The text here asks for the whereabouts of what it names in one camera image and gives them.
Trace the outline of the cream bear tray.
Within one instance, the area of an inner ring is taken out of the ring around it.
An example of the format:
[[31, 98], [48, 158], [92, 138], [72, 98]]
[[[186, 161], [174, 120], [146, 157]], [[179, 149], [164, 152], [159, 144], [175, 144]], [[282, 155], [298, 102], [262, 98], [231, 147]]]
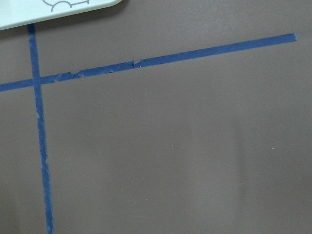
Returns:
[[120, 0], [2, 0], [0, 29], [80, 14], [120, 3]]

